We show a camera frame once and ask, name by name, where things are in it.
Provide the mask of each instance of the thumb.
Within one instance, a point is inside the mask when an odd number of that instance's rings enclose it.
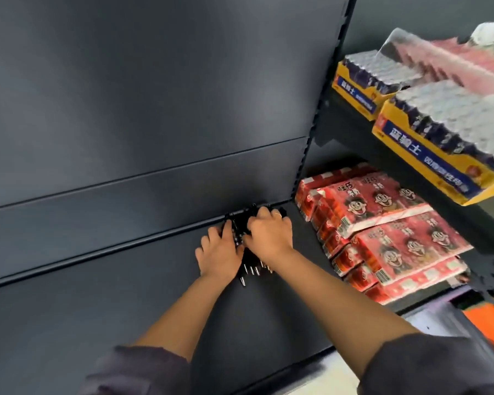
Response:
[[[242,241],[243,245],[245,245],[247,248],[252,249],[251,246],[253,245],[254,240],[249,234],[244,234],[242,237]]]
[[[240,258],[240,261],[243,259],[243,252],[245,251],[245,246],[244,245],[238,245],[238,248],[236,248],[236,255],[238,258]]]

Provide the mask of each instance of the forearm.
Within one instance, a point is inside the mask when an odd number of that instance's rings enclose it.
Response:
[[[225,285],[202,276],[135,343],[156,346],[191,361],[207,319]]]
[[[329,275],[296,251],[270,263],[313,311],[357,377],[387,341],[418,332],[404,319]]]

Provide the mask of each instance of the rolled-up sleeve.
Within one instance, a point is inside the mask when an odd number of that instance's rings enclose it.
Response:
[[[79,395],[185,395],[190,364],[163,348],[116,346],[99,359]]]
[[[358,393],[492,395],[494,371],[468,338],[410,334],[382,346]]]

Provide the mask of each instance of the purple-gray shirt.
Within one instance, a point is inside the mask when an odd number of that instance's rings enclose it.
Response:
[[[494,371],[468,338],[410,334],[385,343],[359,395],[494,395]],[[190,365],[163,348],[117,346],[101,358],[79,395],[185,395]]]

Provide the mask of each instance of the blue label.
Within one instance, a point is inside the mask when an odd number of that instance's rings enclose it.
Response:
[[[481,187],[470,176],[454,168],[391,121],[386,120],[382,132],[409,151],[465,198],[475,197],[482,191]]]
[[[359,89],[355,88],[349,82],[347,82],[343,77],[339,76],[336,81],[340,87],[342,87],[351,97],[356,99],[356,101],[362,105],[369,113],[373,114],[377,108],[377,105],[366,97]]]

